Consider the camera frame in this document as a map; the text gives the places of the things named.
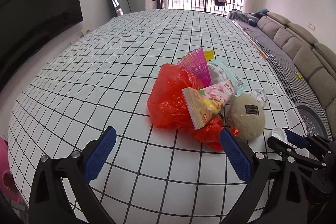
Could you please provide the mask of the light blue wipes packet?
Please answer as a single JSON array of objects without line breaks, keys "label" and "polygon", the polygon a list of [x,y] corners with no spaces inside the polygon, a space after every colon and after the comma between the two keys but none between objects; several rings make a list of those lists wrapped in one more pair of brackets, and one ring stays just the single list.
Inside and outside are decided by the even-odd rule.
[{"label": "light blue wipes packet", "polygon": [[242,95],[246,84],[234,72],[234,70],[224,60],[210,60],[207,62],[210,73],[211,84],[218,84],[225,80],[230,80],[235,89],[236,97]]}]

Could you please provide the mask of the clear plastic cup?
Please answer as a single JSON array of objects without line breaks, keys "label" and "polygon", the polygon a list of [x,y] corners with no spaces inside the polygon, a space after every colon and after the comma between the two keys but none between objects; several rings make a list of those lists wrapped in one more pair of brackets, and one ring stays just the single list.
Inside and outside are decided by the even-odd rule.
[{"label": "clear plastic cup", "polygon": [[275,138],[283,141],[284,143],[288,143],[287,135],[286,135],[285,131],[280,127],[274,127],[272,129],[272,131],[270,132],[269,136],[275,137]]}]

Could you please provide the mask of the small yellow toy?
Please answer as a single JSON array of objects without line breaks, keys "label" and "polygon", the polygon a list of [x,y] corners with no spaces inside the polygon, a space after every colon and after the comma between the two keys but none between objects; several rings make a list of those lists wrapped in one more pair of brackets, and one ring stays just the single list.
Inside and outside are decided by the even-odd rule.
[{"label": "small yellow toy", "polygon": [[302,76],[301,73],[296,72],[295,75],[297,76],[298,79],[302,80],[304,77]]}]

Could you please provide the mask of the grey perforated laundry basket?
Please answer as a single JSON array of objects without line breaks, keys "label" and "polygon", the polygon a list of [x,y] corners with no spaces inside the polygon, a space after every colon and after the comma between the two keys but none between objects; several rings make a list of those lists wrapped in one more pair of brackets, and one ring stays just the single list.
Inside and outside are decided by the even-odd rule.
[{"label": "grey perforated laundry basket", "polygon": [[306,105],[296,105],[296,108],[306,125],[306,130],[309,135],[316,134],[325,139],[331,140],[322,119],[313,109]]}]

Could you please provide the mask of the blue cushion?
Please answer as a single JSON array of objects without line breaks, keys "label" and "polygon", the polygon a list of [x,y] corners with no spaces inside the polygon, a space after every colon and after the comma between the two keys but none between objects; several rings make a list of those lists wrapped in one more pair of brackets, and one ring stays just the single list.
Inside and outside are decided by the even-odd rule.
[{"label": "blue cushion", "polygon": [[269,12],[268,9],[261,9],[257,12],[252,12],[252,13],[247,13],[248,16],[248,20],[247,23],[252,26],[252,27],[256,27],[258,21],[263,17],[263,16],[267,16],[267,13]]}]

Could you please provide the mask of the white grid tablecloth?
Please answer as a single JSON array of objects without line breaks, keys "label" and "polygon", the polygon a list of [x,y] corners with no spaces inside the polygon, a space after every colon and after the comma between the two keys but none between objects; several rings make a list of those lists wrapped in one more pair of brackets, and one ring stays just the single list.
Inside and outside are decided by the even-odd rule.
[{"label": "white grid tablecloth", "polygon": [[186,10],[127,14],[60,53],[16,99],[9,163],[23,199],[41,156],[67,157],[112,126],[116,145],[90,185],[117,223],[219,223],[244,182],[224,153],[154,128],[146,106],[161,66],[197,48],[214,50],[247,92],[265,91],[265,130],[254,151],[276,157],[266,144],[275,127],[306,133],[274,71],[228,19]]}]

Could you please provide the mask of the yellow plastic lid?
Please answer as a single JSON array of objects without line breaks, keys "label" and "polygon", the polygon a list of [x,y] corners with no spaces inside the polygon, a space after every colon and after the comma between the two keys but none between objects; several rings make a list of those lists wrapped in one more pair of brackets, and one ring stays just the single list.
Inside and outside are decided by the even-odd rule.
[{"label": "yellow plastic lid", "polygon": [[214,50],[208,50],[208,51],[203,51],[205,55],[206,61],[213,60],[215,58],[215,51]]}]

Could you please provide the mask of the houndstooth sofa cover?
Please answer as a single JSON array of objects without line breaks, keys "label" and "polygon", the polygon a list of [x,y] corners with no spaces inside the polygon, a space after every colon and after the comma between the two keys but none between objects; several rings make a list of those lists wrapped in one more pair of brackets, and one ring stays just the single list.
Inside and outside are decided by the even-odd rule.
[{"label": "houndstooth sofa cover", "polygon": [[294,65],[293,60],[288,56],[267,34],[258,27],[252,27],[247,23],[248,16],[240,11],[232,10],[229,13],[230,20],[233,20],[245,34],[262,50],[266,55],[266,60],[276,73],[280,83],[285,89],[288,97],[295,105],[306,105],[313,109],[322,119],[328,135],[331,137],[327,115],[322,105],[314,94],[305,79],[298,79],[295,75],[299,70]]}]

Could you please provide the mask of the black television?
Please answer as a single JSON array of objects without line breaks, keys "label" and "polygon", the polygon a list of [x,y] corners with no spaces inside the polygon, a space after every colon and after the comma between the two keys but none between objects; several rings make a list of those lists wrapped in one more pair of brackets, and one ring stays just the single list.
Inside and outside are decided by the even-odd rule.
[{"label": "black television", "polygon": [[36,51],[82,21],[80,0],[1,0],[1,87]]}]

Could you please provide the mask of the pink snack packet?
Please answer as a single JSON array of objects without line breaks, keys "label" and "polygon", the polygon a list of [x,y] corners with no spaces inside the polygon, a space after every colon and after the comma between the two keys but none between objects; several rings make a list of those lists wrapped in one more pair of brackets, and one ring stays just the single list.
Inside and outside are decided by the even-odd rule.
[{"label": "pink snack packet", "polygon": [[205,127],[210,119],[220,113],[222,108],[236,95],[229,79],[204,89],[185,88],[182,94],[186,100],[194,129]]}]

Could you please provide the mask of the crumpled white paper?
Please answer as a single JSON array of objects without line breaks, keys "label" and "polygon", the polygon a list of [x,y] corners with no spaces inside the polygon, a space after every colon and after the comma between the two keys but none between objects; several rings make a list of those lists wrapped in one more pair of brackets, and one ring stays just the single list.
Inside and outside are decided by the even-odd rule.
[{"label": "crumpled white paper", "polygon": [[251,96],[259,102],[262,108],[264,108],[267,104],[268,98],[263,88],[257,88],[252,91]]}]

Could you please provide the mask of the grey sectional sofa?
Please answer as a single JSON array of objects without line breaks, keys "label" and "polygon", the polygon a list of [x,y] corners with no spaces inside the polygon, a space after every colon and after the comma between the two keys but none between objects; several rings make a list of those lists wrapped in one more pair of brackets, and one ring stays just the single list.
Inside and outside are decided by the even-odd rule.
[{"label": "grey sectional sofa", "polygon": [[335,137],[335,53],[305,28],[269,12],[257,23],[290,58],[314,91]]}]

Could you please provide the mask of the beige round plush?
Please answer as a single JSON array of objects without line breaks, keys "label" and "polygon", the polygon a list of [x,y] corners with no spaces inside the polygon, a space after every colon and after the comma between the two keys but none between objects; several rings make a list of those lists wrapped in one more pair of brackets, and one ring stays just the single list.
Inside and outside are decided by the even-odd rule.
[{"label": "beige round plush", "polygon": [[233,136],[244,141],[253,141],[264,132],[264,109],[256,98],[243,93],[232,101],[228,122]]}]

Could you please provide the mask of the red plastic bag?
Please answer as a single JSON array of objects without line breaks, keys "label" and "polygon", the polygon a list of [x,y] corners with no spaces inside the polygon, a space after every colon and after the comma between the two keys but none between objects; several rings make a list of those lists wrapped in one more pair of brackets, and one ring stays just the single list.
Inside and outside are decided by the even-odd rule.
[{"label": "red plastic bag", "polygon": [[182,94],[185,88],[200,90],[206,87],[196,75],[184,67],[173,64],[162,65],[147,100],[151,123],[156,128],[177,129],[212,149],[222,151],[219,135],[224,127],[223,119],[217,114],[205,127],[195,130]]}]

